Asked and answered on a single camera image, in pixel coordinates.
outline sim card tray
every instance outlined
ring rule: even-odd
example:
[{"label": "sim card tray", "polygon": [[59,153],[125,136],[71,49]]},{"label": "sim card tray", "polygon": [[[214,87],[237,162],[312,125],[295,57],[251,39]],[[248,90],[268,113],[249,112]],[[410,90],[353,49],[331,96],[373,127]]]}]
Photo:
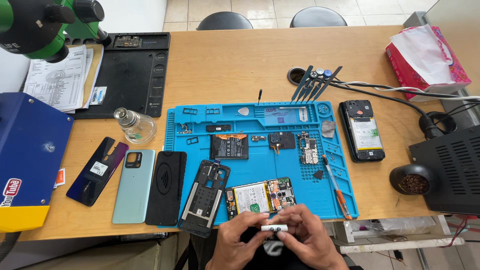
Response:
[{"label": "sim card tray", "polygon": [[188,113],[188,114],[197,114],[198,110],[197,109],[191,109],[191,108],[183,108],[183,113]]},{"label": "sim card tray", "polygon": [[205,114],[219,114],[220,113],[220,108],[215,108],[215,109],[206,109]]},{"label": "sim card tray", "polygon": [[191,144],[195,144],[195,143],[198,143],[198,136],[187,139],[187,145],[191,145]]}]

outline white cable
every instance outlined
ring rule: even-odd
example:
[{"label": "white cable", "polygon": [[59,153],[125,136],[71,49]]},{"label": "white cable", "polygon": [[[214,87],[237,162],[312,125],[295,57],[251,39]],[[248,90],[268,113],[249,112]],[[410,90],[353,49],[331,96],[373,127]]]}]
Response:
[{"label": "white cable", "polygon": [[[366,82],[346,82],[346,83],[340,83],[340,84],[336,84],[338,86],[342,86],[342,85],[349,85],[349,84],[364,84],[364,85],[369,85],[369,83],[366,83]],[[378,90],[378,91],[382,91],[382,92],[390,92],[390,91],[396,91],[396,90],[402,90],[402,89],[412,89],[414,91],[417,91],[417,92],[422,92],[422,93],[425,93],[424,91],[422,91],[421,89],[418,89],[418,88],[415,88],[415,87],[397,87],[397,88],[392,88],[392,89],[380,89],[380,88],[377,88],[377,87],[372,87],[373,89],[375,90]],[[452,96],[451,98],[438,98],[438,97],[432,97],[430,96],[431,98],[434,98],[434,99],[444,99],[444,100],[468,100],[468,99],[480,99],[480,96],[468,96],[468,97],[455,97],[455,96]]]}]

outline tissue box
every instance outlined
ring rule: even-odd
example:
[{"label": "tissue box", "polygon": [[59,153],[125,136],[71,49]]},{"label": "tissue box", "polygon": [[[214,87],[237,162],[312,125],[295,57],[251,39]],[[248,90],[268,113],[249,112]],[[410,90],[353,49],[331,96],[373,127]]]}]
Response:
[{"label": "tissue box", "polygon": [[[400,33],[413,29],[416,27],[410,27],[400,31]],[[431,26],[431,29],[435,36],[438,38],[438,45],[445,57],[445,60],[449,66],[451,73],[451,80],[454,83],[444,83],[444,84],[428,84],[419,74],[415,71],[409,63],[405,60],[402,54],[398,51],[395,45],[390,42],[385,48],[390,63],[393,66],[395,75],[398,78],[398,81],[402,86],[410,86],[423,90],[424,92],[436,93],[436,94],[452,94],[455,91],[458,91],[465,86],[469,85],[472,81],[468,78],[467,74],[460,65],[460,62],[456,58],[452,49],[446,42],[444,36],[440,32],[440,28],[437,26]],[[414,94],[405,94],[410,101],[427,101],[433,100],[434,98],[426,96],[418,96]]]}]

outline soldering station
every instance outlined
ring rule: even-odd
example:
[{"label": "soldering station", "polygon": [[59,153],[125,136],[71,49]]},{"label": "soldering station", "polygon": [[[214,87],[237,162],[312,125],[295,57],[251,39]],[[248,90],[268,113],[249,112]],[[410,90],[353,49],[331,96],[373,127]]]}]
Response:
[{"label": "soldering station", "polygon": [[[451,117],[479,105],[480,97],[345,82],[339,79],[342,66],[316,62],[285,70],[287,80],[279,84],[285,93],[291,91],[290,83],[296,86],[291,99],[262,101],[262,94],[274,90],[262,87],[257,98],[258,87],[249,103],[178,105],[162,111],[164,92],[178,91],[165,82],[173,53],[170,33],[108,34],[98,26],[105,13],[97,0],[3,0],[0,15],[0,47],[33,60],[60,63],[70,45],[101,44],[94,86],[108,88],[103,104],[75,113],[24,92],[0,94],[0,232],[9,241],[44,223],[78,119],[115,118],[126,140],[113,150],[111,137],[85,140],[98,145],[96,151],[89,160],[76,161],[83,169],[69,176],[69,188],[56,192],[82,207],[95,207],[118,169],[114,224],[145,223],[208,237],[214,225],[243,211],[275,214],[300,203],[323,220],[354,220],[361,213],[352,179],[360,176],[349,171],[347,155],[357,163],[382,162],[390,158],[390,149],[374,115],[382,108],[372,108],[367,99],[345,98],[339,104],[322,99],[333,88],[345,97],[354,91],[419,113],[426,140],[410,145],[411,164],[395,168],[385,179],[393,189],[424,195],[433,211],[480,214],[480,126],[457,130]],[[389,91],[468,103],[449,112],[425,112],[413,102],[381,94]],[[160,116],[166,126],[157,129]],[[163,135],[163,148],[149,149]],[[145,150],[129,150],[129,145]],[[249,197],[252,190],[258,194],[255,200]]]}]

